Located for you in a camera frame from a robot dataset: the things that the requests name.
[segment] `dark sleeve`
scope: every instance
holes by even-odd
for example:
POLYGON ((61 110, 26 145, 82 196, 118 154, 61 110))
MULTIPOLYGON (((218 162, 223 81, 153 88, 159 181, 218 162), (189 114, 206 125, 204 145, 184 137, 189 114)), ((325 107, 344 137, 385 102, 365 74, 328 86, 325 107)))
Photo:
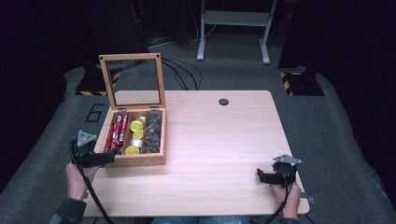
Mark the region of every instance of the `dark sleeve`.
POLYGON ((83 201, 66 198, 50 219, 49 224, 81 223, 86 206, 87 204, 83 201))
POLYGON ((279 224, 300 224, 300 221, 294 218, 282 218, 280 219, 279 224))

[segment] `wooden tabletop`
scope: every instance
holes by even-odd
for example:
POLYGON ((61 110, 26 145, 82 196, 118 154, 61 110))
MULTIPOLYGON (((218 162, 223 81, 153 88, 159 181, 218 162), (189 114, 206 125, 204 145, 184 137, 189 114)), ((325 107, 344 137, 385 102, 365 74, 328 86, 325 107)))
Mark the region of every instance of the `wooden tabletop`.
MULTIPOLYGON (((271 93, 166 91, 165 99, 166 165, 99 169, 92 185, 107 214, 273 214, 275 195, 257 168, 272 173, 274 157, 292 155, 271 93)), ((299 176, 297 183, 303 188, 299 176)), ((85 202, 85 217, 102 215, 91 196, 85 202)), ((301 199, 299 214, 308 210, 301 199)))

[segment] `box hinge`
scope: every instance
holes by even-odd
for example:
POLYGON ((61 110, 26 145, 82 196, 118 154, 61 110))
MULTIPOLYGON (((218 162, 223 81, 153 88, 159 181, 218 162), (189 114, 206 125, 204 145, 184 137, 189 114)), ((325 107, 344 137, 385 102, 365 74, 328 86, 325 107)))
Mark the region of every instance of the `box hinge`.
POLYGON ((151 106, 150 108, 149 108, 149 110, 151 110, 151 111, 159 111, 160 110, 160 107, 159 106, 151 106))

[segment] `person's left hand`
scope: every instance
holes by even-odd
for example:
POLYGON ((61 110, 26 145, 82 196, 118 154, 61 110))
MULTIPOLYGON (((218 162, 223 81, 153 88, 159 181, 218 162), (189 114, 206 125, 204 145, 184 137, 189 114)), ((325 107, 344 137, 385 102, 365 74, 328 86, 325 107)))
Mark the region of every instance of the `person's left hand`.
MULTIPOLYGON (((98 169, 99 166, 83 169, 84 175, 90 179, 91 183, 98 169)), ((67 176, 68 197, 82 201, 85 193, 87 192, 87 185, 82 179, 82 176, 79 173, 75 164, 69 162, 66 165, 66 176, 67 176)))

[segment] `metal stand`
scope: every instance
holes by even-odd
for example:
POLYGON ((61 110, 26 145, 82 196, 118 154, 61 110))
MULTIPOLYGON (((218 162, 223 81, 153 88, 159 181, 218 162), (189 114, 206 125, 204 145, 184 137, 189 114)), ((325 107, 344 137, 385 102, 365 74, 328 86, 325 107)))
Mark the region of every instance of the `metal stand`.
POLYGON ((243 25, 265 27, 265 32, 262 39, 260 39, 260 48, 262 50, 262 61, 264 64, 269 64, 270 58, 268 56, 266 42, 271 28, 272 19, 274 17, 276 2, 277 0, 272 1, 269 12, 261 13, 205 10, 205 0, 202 0, 201 40, 199 43, 197 60, 202 61, 204 59, 206 24, 243 25))

